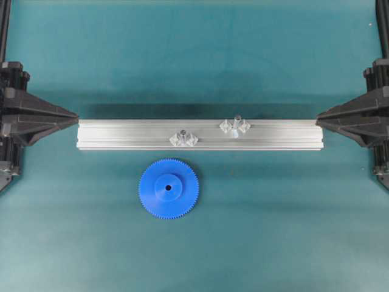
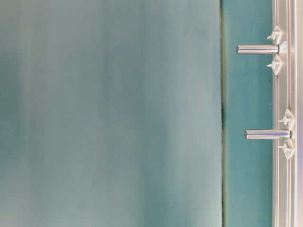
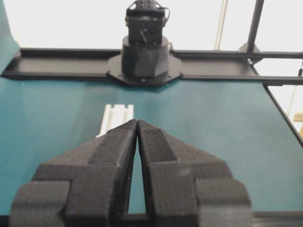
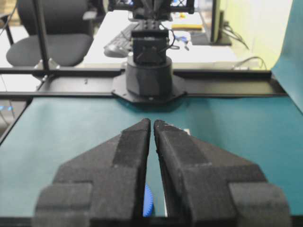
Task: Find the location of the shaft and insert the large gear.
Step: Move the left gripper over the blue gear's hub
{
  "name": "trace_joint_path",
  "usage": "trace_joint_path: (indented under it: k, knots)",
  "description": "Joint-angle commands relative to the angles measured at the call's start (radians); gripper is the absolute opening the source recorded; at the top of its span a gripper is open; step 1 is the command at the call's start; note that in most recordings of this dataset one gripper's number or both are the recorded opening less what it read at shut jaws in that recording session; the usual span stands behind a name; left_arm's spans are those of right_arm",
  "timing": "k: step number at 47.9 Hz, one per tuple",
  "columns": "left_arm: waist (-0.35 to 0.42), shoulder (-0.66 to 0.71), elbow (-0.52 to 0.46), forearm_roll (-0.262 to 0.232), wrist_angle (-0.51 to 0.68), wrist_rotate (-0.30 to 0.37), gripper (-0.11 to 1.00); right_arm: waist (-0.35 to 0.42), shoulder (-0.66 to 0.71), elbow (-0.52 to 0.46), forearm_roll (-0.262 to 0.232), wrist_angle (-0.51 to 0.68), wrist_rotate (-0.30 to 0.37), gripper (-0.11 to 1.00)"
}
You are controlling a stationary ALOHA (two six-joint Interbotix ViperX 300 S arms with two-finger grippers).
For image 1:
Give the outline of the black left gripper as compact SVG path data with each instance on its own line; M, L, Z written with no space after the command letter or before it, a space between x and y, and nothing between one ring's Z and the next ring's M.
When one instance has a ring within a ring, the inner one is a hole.
M30 80L28 72L18 61L1 63L1 191L20 175L20 160L23 146L31 146L40 139L64 130L78 123L78 115L49 103L28 92ZM16 121L16 109L6 107L17 89L17 109L28 114L40 114L67 118L33 118L32 121L18 122L18 140L12 134Z

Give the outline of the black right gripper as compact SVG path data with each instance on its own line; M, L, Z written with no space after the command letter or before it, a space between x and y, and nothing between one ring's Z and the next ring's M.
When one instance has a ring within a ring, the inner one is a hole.
M316 125L354 140L361 147L372 148L373 174L388 188L388 60L377 59L363 72L367 93L334 106L317 116ZM353 119L330 119L369 111L377 124Z

